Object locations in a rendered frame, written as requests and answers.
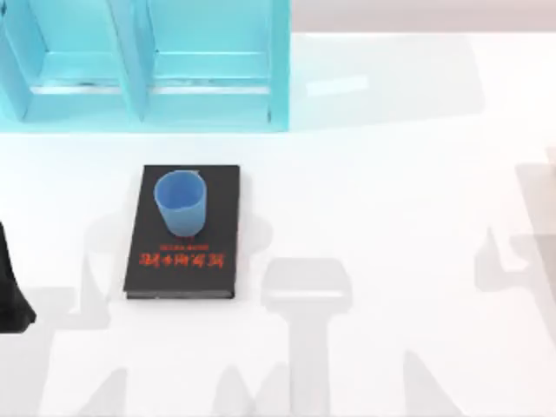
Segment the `light blue rack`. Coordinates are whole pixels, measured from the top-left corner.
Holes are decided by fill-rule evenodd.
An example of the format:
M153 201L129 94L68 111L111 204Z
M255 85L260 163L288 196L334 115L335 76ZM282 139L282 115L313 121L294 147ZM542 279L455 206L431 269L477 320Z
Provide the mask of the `light blue rack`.
M0 132L289 127L291 0L0 0Z

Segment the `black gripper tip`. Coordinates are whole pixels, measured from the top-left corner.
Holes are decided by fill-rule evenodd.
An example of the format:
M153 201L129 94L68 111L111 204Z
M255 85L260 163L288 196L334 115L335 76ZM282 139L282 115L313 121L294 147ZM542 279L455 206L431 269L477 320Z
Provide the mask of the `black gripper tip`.
M36 312L17 284L0 222L0 334L22 334L36 321Z

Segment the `black book with red lettering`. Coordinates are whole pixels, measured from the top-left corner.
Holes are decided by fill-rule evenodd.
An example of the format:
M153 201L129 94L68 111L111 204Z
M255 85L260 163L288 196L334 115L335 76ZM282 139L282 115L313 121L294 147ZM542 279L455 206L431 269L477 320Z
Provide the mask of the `black book with red lettering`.
M208 186L198 235L172 234L155 187L175 170L196 171ZM129 299L235 297L241 170L237 165L146 165L136 206L123 291Z

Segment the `blue cup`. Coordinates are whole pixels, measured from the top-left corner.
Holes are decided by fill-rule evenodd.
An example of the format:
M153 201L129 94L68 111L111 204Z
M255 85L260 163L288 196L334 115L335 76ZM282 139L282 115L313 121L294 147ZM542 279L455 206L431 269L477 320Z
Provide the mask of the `blue cup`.
M173 235L195 236L204 227L208 187L198 171L178 169L163 175L154 187L154 199Z

